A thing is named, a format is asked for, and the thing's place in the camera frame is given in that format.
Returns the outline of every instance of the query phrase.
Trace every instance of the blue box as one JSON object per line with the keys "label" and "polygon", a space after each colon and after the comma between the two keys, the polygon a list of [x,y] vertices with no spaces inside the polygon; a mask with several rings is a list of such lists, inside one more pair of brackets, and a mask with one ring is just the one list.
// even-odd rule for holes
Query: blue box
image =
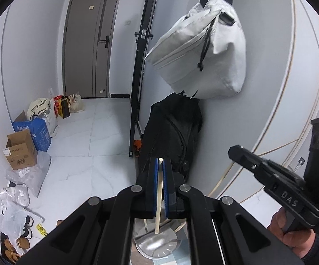
{"label": "blue box", "polygon": [[15,132],[29,129],[35,148],[47,152],[51,138],[44,119],[37,117],[32,121],[27,121],[25,111],[23,111],[12,123],[12,126]]}

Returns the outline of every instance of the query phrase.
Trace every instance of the door handle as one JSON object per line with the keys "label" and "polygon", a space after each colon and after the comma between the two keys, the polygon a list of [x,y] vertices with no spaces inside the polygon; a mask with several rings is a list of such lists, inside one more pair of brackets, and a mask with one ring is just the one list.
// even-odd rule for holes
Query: door handle
{"label": "door handle", "polygon": [[105,36],[105,40],[99,40],[99,43],[105,43],[105,48],[109,47],[109,36]]}

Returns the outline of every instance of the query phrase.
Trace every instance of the wall trim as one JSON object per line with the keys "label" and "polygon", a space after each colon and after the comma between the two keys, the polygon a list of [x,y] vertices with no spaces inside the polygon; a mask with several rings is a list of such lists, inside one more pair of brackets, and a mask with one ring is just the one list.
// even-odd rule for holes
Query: wall trim
{"label": "wall trim", "polygon": [[110,94],[110,98],[130,98],[130,94]]}

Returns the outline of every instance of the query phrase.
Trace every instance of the black baseboard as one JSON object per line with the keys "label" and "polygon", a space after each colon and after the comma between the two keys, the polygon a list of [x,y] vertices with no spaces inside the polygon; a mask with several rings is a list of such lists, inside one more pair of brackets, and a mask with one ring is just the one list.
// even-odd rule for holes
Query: black baseboard
{"label": "black baseboard", "polygon": [[130,98],[130,94],[110,94],[110,98]]}
{"label": "black baseboard", "polygon": [[82,97],[83,100],[91,100],[96,98],[107,98],[107,97]]}

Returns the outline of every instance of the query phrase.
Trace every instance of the black bag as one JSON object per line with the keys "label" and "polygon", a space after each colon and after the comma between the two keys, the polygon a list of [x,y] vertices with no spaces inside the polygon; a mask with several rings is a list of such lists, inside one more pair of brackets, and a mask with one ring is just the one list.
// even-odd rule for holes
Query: black bag
{"label": "black bag", "polygon": [[148,170],[150,157],[169,157],[172,169],[187,178],[202,125],[199,100],[171,94],[151,106],[143,134],[139,171]]}

